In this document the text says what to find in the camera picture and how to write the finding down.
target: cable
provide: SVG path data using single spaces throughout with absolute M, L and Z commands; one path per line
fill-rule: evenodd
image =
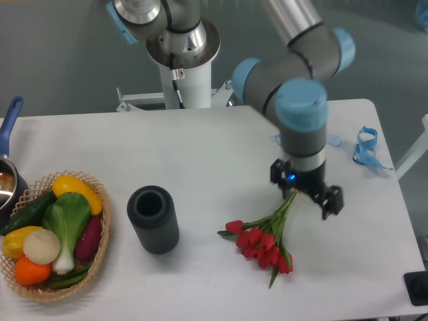
M 170 70 L 174 70 L 174 58 L 175 55 L 171 52 L 169 54 L 169 69 Z M 180 90 L 179 90 L 179 85 L 177 84 L 177 81 L 175 79 L 173 79 L 173 88 L 177 94 L 177 98 L 179 100 L 179 106 L 180 109 L 185 109 L 185 105 L 183 104 L 183 99 L 181 99 L 181 94 L 180 94 Z
M 414 321 L 422 321 L 422 319 L 424 319 L 426 316 L 428 316 L 428 313 L 422 314 L 421 316 L 414 319 Z

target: green cucumber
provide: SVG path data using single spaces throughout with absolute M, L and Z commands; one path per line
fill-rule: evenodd
M 11 216 L 6 226 L 0 230 L 0 235 L 4 236 L 9 232 L 26 226 L 41 226 L 46 208 L 55 201 L 56 196 L 53 191 L 49 191 L 37 197 L 18 213 Z
M 67 274 L 63 274 L 60 276 L 54 276 L 50 280 L 51 281 L 66 280 L 66 279 L 73 278 L 75 276 L 79 276 L 81 274 L 87 274 L 90 267 L 91 267 L 90 265 L 86 265 L 84 267 L 81 267 L 80 269 L 70 271 Z
M 52 289 L 52 290 L 66 289 L 66 288 L 69 288 L 70 286 L 74 286 L 77 283 L 81 282 L 87 275 L 88 273 L 86 272 L 86 273 L 74 276 L 72 278 L 51 280 L 47 283 L 47 286 L 49 286 L 49 289 Z

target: blue joint cap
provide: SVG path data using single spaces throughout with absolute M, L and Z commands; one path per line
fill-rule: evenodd
M 278 90 L 275 111 L 278 120 L 288 128 L 313 132 L 327 121 L 327 91 L 316 80 L 290 80 Z
M 120 20 L 118 14 L 117 14 L 116 10 L 114 10 L 113 4 L 111 2 L 109 2 L 106 5 L 106 10 L 107 10 L 108 14 L 111 16 L 111 18 L 113 19 L 113 22 L 114 22 L 117 30 L 119 31 L 119 33 L 121 34 L 121 36 L 123 37 L 125 42 L 128 45 L 138 43 L 137 39 L 134 38 L 134 36 L 131 34 L 131 32 L 129 32 L 129 30 L 125 27 L 122 20 Z
M 258 58 L 245 59 L 235 68 L 235 71 L 233 72 L 232 87 L 233 87 L 233 90 L 235 91 L 236 95 L 243 102 L 245 102 L 244 97 L 243 97 L 243 90 L 245 88 L 245 82 L 247 80 L 247 77 L 248 77 L 250 71 L 259 62 L 260 62 L 260 59 L 258 59 Z
M 340 46 L 340 65 L 336 73 L 347 68 L 355 58 L 355 42 L 352 36 L 343 28 L 334 28 L 333 33 L 337 37 Z

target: orange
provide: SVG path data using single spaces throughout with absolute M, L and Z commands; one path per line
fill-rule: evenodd
M 28 257 L 21 257 L 15 264 L 15 279 L 22 286 L 32 286 L 46 280 L 52 271 L 52 265 L 38 265 L 31 262 Z

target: bok choy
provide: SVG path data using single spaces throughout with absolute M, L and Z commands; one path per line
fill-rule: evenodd
M 43 226 L 54 232 L 61 242 L 61 251 L 52 262 L 52 270 L 66 274 L 74 269 L 74 248 L 91 216 L 91 207 L 85 196 L 65 193 L 45 212 Z

